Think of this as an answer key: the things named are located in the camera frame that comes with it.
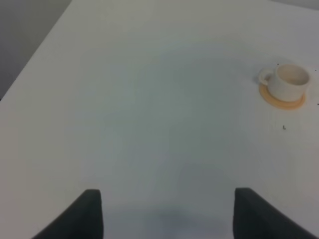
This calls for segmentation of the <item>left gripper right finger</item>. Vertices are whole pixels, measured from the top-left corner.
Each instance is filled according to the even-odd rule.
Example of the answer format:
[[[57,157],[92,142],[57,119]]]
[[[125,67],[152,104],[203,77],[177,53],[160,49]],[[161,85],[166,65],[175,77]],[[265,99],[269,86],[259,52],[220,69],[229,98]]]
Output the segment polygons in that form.
[[[236,188],[233,213],[235,239],[316,239],[250,188]]]

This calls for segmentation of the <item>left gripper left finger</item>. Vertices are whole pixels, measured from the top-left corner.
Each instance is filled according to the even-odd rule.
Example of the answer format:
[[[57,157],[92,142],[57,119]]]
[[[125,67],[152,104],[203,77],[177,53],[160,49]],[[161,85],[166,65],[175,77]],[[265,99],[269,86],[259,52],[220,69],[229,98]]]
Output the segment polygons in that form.
[[[34,238],[102,239],[103,212],[100,190],[85,190],[61,215]]]

